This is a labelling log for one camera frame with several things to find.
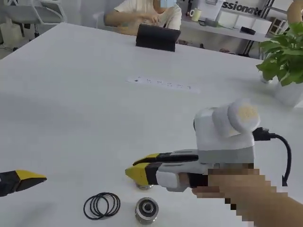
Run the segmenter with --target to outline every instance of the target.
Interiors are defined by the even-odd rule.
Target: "wall sign text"
[[[249,6],[243,6],[241,4],[238,5],[238,1],[235,3],[230,3],[230,2],[224,2],[222,5],[222,8],[224,9],[230,9],[230,10],[235,10],[243,13],[250,13],[253,15],[260,15],[262,10],[259,9],[258,7],[249,7]]]

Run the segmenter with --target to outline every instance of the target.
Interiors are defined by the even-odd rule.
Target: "mug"
[[[200,9],[195,8],[189,12],[189,16],[191,17],[192,21],[197,22],[200,19],[201,13],[202,11]]]

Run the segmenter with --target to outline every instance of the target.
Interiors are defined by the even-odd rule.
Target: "pixelated hand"
[[[249,168],[243,164],[237,168],[209,169],[208,186],[192,189],[197,198],[226,198],[226,192],[246,187],[249,190],[258,182],[264,182],[263,176],[259,175],[258,169]]]
[[[118,33],[124,35],[134,35],[136,36],[138,33],[138,28],[135,27],[118,27]]]
[[[143,20],[149,20],[154,25],[160,23],[160,18],[157,14],[143,13],[140,15],[140,18]]]

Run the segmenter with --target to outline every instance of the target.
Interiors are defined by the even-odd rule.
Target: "black cable cord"
[[[111,197],[113,199],[113,206],[112,206],[111,210],[109,210],[109,201],[106,197]],[[105,211],[104,214],[101,213],[98,208],[100,199],[105,200],[105,202],[107,203],[107,210]],[[94,215],[94,217],[89,216],[85,210],[88,202],[89,202],[89,210]],[[107,217],[114,216],[116,213],[118,213],[118,211],[120,210],[120,207],[121,207],[121,201],[117,195],[110,193],[110,192],[102,192],[97,195],[89,197],[85,201],[84,206],[83,206],[83,212],[84,212],[84,215],[90,220],[100,220],[105,217],[107,218]]]
[[[291,170],[291,164],[292,164],[292,150],[287,142],[287,140],[277,134],[274,133],[269,133],[268,129],[264,129],[264,128],[257,128],[256,130],[254,130],[252,132],[253,136],[254,136],[254,140],[255,141],[266,141],[266,140],[271,140],[271,139],[279,139],[281,140],[284,145],[286,146],[286,150],[287,150],[287,164],[286,164],[286,171],[284,176],[282,176],[282,186],[287,186],[287,181],[288,181],[288,177],[290,175],[290,170]]]
[[[284,145],[286,146],[286,150],[287,150],[287,164],[286,164],[286,171],[284,176],[282,176],[282,186],[287,186],[287,181],[288,181],[288,177],[290,175],[290,170],[291,170],[291,164],[292,164],[292,150],[287,142],[287,140],[277,134],[271,133],[270,137],[273,139],[279,139],[281,140]]]

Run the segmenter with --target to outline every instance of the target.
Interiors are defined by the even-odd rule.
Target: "desk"
[[[176,52],[139,48],[134,36],[65,23],[13,52],[0,61],[0,171],[26,169],[48,180],[0,198],[1,225],[135,227],[135,204],[149,196],[160,207],[154,227],[247,227],[223,200],[198,200],[190,190],[173,193],[159,186],[142,192],[124,172],[145,155],[196,148],[197,111],[240,97],[258,106],[262,126],[291,144],[288,190],[302,202],[297,135],[303,114],[266,94],[258,63],[183,45]],[[201,93],[126,82],[135,76],[193,84]],[[275,140],[258,142],[256,166],[281,183],[285,148]],[[82,206],[99,192],[116,193],[121,209],[91,221]]]
[[[188,17],[183,17],[182,18],[182,24],[181,27],[185,28],[190,28],[194,30],[201,30],[201,31],[206,31],[206,32],[211,32],[211,33],[216,33],[216,34],[221,34],[221,35],[228,35],[240,39],[246,39],[246,40],[252,40],[252,41],[257,41],[257,42],[263,42],[270,40],[270,36],[265,35],[265,34],[260,34],[260,33],[255,33],[254,35],[250,35],[247,33],[240,32],[239,29],[229,29],[225,27],[211,27],[211,26],[201,26],[199,25],[198,22],[192,21]]]

